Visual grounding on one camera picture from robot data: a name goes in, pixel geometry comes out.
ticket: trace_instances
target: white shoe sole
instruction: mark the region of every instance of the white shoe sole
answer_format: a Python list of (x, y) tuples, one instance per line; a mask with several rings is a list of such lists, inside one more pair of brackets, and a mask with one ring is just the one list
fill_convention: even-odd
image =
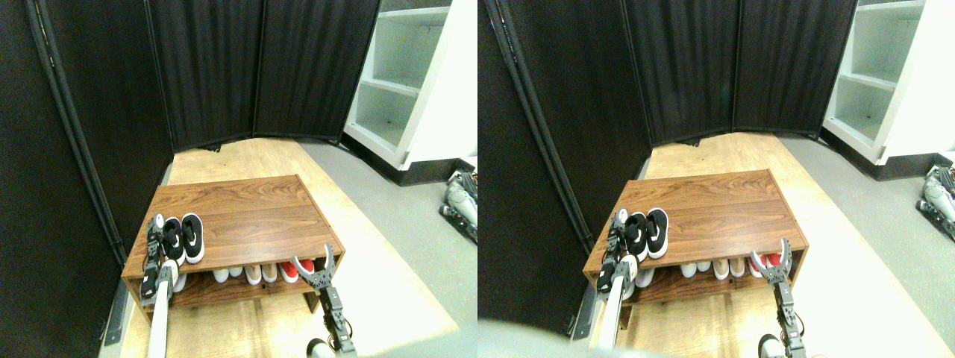
[(245, 280), (248, 281), (248, 284), (256, 285), (262, 281), (262, 275), (260, 273), (258, 280), (252, 280), (252, 277), (248, 275), (248, 272), (245, 272)]
[(682, 273), (683, 277), (686, 278), (693, 277), (693, 275), (696, 274), (696, 263), (681, 264), (680, 273)]
[(282, 280), (285, 280), (287, 283), (295, 284), (295, 282), (298, 281), (299, 275), (295, 275), (295, 277), (288, 277), (288, 275), (286, 275), (286, 271), (283, 270), (282, 267), (279, 267), (279, 272), (282, 273)]
[(217, 283), (224, 283), (225, 280), (229, 279), (229, 269), (223, 268), (221, 270), (212, 270), (212, 277), (216, 279)]
[(650, 251), (650, 248), (644, 245), (644, 252), (637, 253), (637, 261), (643, 262), (647, 258), (647, 253)]
[[(274, 265), (275, 265), (275, 270), (276, 270), (276, 271), (278, 271), (278, 270), (281, 269), (278, 264), (276, 264), (276, 263), (271, 263), (271, 264), (274, 264)], [(271, 284), (271, 283), (274, 283), (275, 280), (278, 280), (278, 278), (279, 278), (279, 275), (278, 275), (278, 274), (275, 274), (275, 276), (272, 276), (271, 278), (269, 278), (268, 275), (265, 274), (265, 270), (264, 270), (264, 269), (262, 270), (262, 279), (265, 280), (267, 283), (270, 283), (270, 284)]]
[[(726, 262), (727, 268), (729, 268), (730, 263)], [(720, 275), (719, 271), (716, 269), (716, 263), (713, 264), (713, 275), (716, 276), (716, 280), (726, 280), (727, 277), (730, 277), (730, 270), (728, 269), (726, 273)]]
[(747, 262), (746, 262), (746, 259), (743, 259), (743, 270), (742, 270), (742, 271), (739, 271), (739, 272), (736, 272), (735, 270), (732, 269), (732, 261), (730, 261), (730, 274), (732, 274), (733, 277), (743, 277), (743, 275), (746, 274), (746, 265), (747, 265), (747, 264), (750, 264), (750, 263), (747, 263)]
[[(196, 220), (199, 221), (199, 226), (202, 226), (202, 219), (199, 218), (199, 215), (196, 215), (194, 213), (186, 213), (186, 215), (183, 215), (182, 218), (185, 219), (185, 217), (190, 215), (196, 217)], [(205, 239), (202, 240), (202, 247), (199, 248), (199, 255), (196, 255), (195, 258), (190, 258), (189, 255), (185, 255), (185, 254), (183, 254), (183, 256), (186, 257), (185, 260), (189, 263), (198, 263), (199, 261), (201, 261), (202, 257), (205, 256)]]
[(188, 274), (184, 273), (179, 275), (179, 277), (176, 279), (176, 285), (173, 286), (173, 293), (182, 291), (182, 289), (185, 288), (185, 278), (187, 275)]
[(659, 258), (662, 258), (662, 257), (663, 257), (663, 254), (666, 254), (666, 253), (667, 253), (667, 246), (668, 246), (668, 244), (669, 244), (669, 215), (667, 215), (667, 212), (666, 212), (666, 211), (664, 211), (663, 209), (658, 208), (658, 207), (655, 207), (655, 208), (650, 209), (650, 211), (653, 211), (653, 210), (663, 211), (663, 215), (667, 216), (667, 229), (663, 231), (663, 233), (664, 233), (664, 236), (663, 236), (663, 247), (660, 248), (660, 251), (657, 251), (657, 252), (652, 252), (652, 251), (650, 251), (650, 252), (649, 252), (649, 255), (650, 255), (650, 258), (651, 258), (651, 259), (659, 259)]
[(637, 272), (637, 279), (634, 280), (633, 283), (636, 284), (637, 287), (640, 287), (640, 288), (645, 288), (645, 287), (649, 286), (649, 285), (650, 285), (650, 282), (653, 281), (653, 271), (655, 271), (655, 270), (656, 270), (656, 269), (651, 268), (651, 269), (650, 269), (650, 272), (649, 272), (646, 276), (644, 276), (644, 277), (642, 278), (643, 280), (640, 280), (640, 279), (641, 279), (640, 273)]

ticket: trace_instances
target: wooden shoe rack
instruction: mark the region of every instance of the wooden shoe rack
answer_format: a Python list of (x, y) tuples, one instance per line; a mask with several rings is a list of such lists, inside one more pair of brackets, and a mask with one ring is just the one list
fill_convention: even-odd
[[(747, 267), (739, 278), (716, 280), (713, 268), (691, 278), (680, 273), (680, 264), (778, 253), (780, 239), (788, 239), (793, 251), (790, 280), (796, 277), (809, 250), (802, 230), (769, 170), (696, 177), (632, 180), (617, 200), (615, 211), (646, 213), (654, 207), (668, 215), (668, 249), (660, 259), (647, 257), (641, 269), (655, 267), (653, 280), (637, 289), (624, 306), (672, 301), (725, 293), (739, 289), (769, 287), (753, 277)], [(594, 245), (584, 275), (595, 284), (606, 251), (609, 220)]]
[(289, 284), (280, 273), (274, 283), (262, 280), (251, 285), (243, 273), (219, 284), (213, 279), (212, 270), (287, 262), (292, 256), (315, 259), (315, 266), (321, 267), (326, 243), (334, 249), (337, 263), (345, 256), (345, 248), (298, 176), (160, 186), (121, 274), (147, 320), (152, 318), (153, 307), (139, 304), (146, 223), (156, 213), (181, 219), (190, 212), (202, 220), (205, 254), (198, 263), (184, 263), (180, 267), (180, 274), (188, 274), (186, 285), (173, 294), (170, 309), (304, 294), (314, 313), (318, 296), (301, 279)]

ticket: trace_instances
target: red shoe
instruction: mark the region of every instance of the red shoe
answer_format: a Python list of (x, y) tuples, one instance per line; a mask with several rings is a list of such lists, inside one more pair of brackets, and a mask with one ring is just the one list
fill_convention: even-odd
[(780, 260), (782, 260), (782, 255), (779, 254), (768, 254), (763, 255), (763, 260), (765, 260), (766, 267), (779, 266)]
[[(315, 273), (315, 263), (313, 263), (311, 260), (300, 260), (299, 263), (302, 265), (302, 268), (308, 271), (308, 273)], [(279, 266), (282, 268), (279, 270), (279, 272), (282, 273), (283, 280), (290, 284), (298, 281), (298, 269), (295, 268), (295, 263), (279, 263)]]

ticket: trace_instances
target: gray floor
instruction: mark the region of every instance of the gray floor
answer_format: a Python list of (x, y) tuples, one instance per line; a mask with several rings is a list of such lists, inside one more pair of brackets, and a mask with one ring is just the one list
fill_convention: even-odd
[[(878, 182), (825, 144), (806, 137), (777, 136), (856, 226), (955, 351), (955, 242), (915, 209), (924, 179)], [(872, 314), (891, 312), (887, 307)]]
[(437, 213), (447, 185), (402, 188), (345, 150), (325, 142), (299, 143), (381, 231), (455, 323), (473, 325), (478, 316), (478, 247)]

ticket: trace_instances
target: shoe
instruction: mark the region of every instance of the shoe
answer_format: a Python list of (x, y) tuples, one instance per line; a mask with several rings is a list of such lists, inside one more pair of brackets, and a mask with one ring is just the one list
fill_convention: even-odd
[(647, 258), (647, 217), (644, 213), (636, 212), (626, 218), (624, 222), (624, 238), (626, 251), (636, 256), (637, 261), (643, 262)]
[(275, 279), (279, 278), (279, 269), (276, 266), (275, 263), (262, 265), (262, 279), (267, 283), (274, 283)]
[(217, 283), (224, 283), (225, 280), (229, 278), (229, 269), (223, 268), (221, 270), (212, 270), (212, 277), (216, 279)]
[(667, 253), (667, 212), (655, 207), (647, 213), (647, 246), (651, 259), (659, 259)]
[(730, 273), (733, 277), (741, 277), (746, 273), (746, 258), (730, 259)]
[(205, 243), (202, 242), (202, 220), (193, 213), (182, 217), (182, 236), (185, 238), (185, 260), (198, 263), (205, 256)]
[[(760, 256), (759, 260), (763, 262), (763, 265), (766, 265), (766, 255)], [(753, 277), (761, 279), (763, 274), (759, 273), (759, 268), (756, 267), (756, 264), (753, 263), (753, 258), (746, 259), (746, 263), (750, 266), (750, 272), (753, 273)]]
[(637, 270), (637, 278), (633, 280), (633, 283), (640, 288), (647, 287), (648, 285), (650, 285), (650, 281), (653, 280), (654, 270), (655, 268)]
[(279, 272), (282, 273), (282, 280), (290, 284), (298, 281), (298, 269), (295, 268), (294, 263), (279, 263), (279, 268), (281, 268)]
[(766, 258), (766, 262), (765, 262), (766, 268), (779, 266), (779, 264), (782, 261), (782, 255), (779, 255), (779, 254), (766, 254), (766, 255), (763, 255), (763, 257)]
[[(312, 260), (299, 260), (299, 263), (309, 274), (315, 273), (315, 263)], [(281, 263), (279, 267), (281, 268), (279, 272), (282, 273), (282, 279), (287, 283), (292, 284), (298, 281), (298, 269), (295, 268), (295, 263)]]
[(683, 273), (683, 277), (693, 277), (693, 275), (696, 274), (696, 263), (681, 264), (680, 272)]
[(726, 280), (730, 276), (730, 261), (725, 259), (714, 261), (713, 274), (716, 275), (716, 280)]
[(169, 218), (162, 226), (162, 251), (166, 258), (182, 266), (185, 263), (185, 247), (182, 245), (182, 223), (179, 219)]
[(262, 281), (262, 268), (257, 264), (245, 267), (245, 280), (248, 284), (256, 285)]
[(173, 293), (182, 291), (182, 289), (185, 288), (185, 276), (186, 274), (183, 273), (176, 279), (176, 284), (173, 285)]

